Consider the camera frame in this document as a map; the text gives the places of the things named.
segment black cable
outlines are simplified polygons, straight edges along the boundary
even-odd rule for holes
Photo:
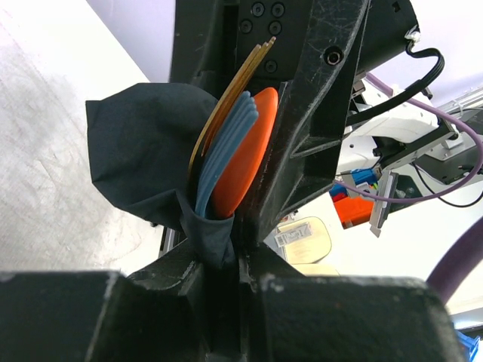
[[[420,58],[427,58],[427,57],[437,57],[438,60],[433,68],[426,74],[423,78],[415,81],[409,87],[406,88],[400,94],[395,95],[392,98],[389,98],[386,102],[378,104],[374,107],[366,109],[360,113],[356,113],[354,115],[350,115],[347,118],[346,126],[357,126],[363,122],[366,122],[378,115],[382,115],[384,112],[387,112],[397,106],[400,106],[402,103],[407,102],[409,99],[414,97],[419,92],[422,92],[424,89],[428,88],[428,86],[434,82],[435,79],[441,74],[443,68],[445,67],[445,58],[441,54],[441,52],[436,48],[428,48],[423,49],[421,51],[413,52],[412,48],[414,46],[413,42],[408,43],[406,47],[406,53],[413,57],[414,59]]]
[[[424,180],[423,178],[423,175],[421,174],[421,171],[419,169],[419,167],[414,163],[414,162],[411,162],[411,165],[414,167],[414,169],[416,170],[416,173],[418,175],[418,177],[420,178],[421,182],[423,183],[423,185],[429,190],[429,192],[431,192],[432,194],[435,194],[435,192],[429,187],[429,185],[427,184],[427,182]],[[466,204],[466,205],[457,205],[457,204],[452,204],[451,202],[449,201],[446,201],[445,199],[443,198],[438,198],[439,200],[441,200],[442,202],[444,202],[446,205],[450,205],[452,207],[459,207],[461,209],[464,209],[466,207],[471,207],[471,206],[474,206],[476,205],[478,202],[480,202],[482,199],[483,199],[483,191],[481,192],[481,194],[478,196],[478,198],[476,198],[476,200],[474,200],[473,202],[470,202],[469,204]]]

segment blue connector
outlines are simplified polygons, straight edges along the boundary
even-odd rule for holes
[[[461,345],[465,348],[466,357],[468,358],[469,362],[473,362],[475,360],[476,354],[478,353],[478,347],[480,346],[480,337],[471,338],[459,331],[456,331],[458,335],[458,339],[460,340]]]
[[[350,173],[352,174],[352,177],[354,178],[354,183],[356,185],[360,185],[361,183],[368,183],[369,185],[373,185],[377,183],[376,174],[372,171],[372,169],[352,170]],[[335,195],[342,194],[342,193],[347,195],[347,190],[341,185],[335,185],[329,191],[329,194],[331,195],[331,197],[334,197]]]

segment orange plastic disc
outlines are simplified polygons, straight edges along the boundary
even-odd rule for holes
[[[269,143],[277,115],[278,93],[266,88],[255,97],[258,119],[236,150],[213,190],[212,201],[216,215],[233,215],[246,195]]]

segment black fabric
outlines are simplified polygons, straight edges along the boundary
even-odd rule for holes
[[[235,261],[233,219],[196,216],[186,196],[189,157],[217,100],[189,84],[136,84],[87,101],[88,151],[95,187],[115,207],[184,230],[202,262]]]

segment blue plastic piece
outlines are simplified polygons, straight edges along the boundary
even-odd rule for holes
[[[236,150],[258,119],[257,106],[250,92],[243,92],[223,122],[214,139],[198,181],[195,212],[206,217],[211,193]]]
[[[374,173],[374,171],[372,171],[372,169],[352,170],[350,173],[352,174],[352,177],[354,178],[354,182],[356,185],[359,185],[361,183],[368,183],[369,185],[377,183],[376,174]],[[347,190],[341,185],[335,185],[329,191],[329,194],[331,195],[331,197],[334,197],[335,195],[338,195],[338,194],[347,195]]]
[[[480,346],[480,337],[471,338],[459,331],[456,331],[458,335],[458,339],[460,343],[465,348],[466,356],[469,362],[473,362],[475,360],[476,355],[478,354],[478,348]]]

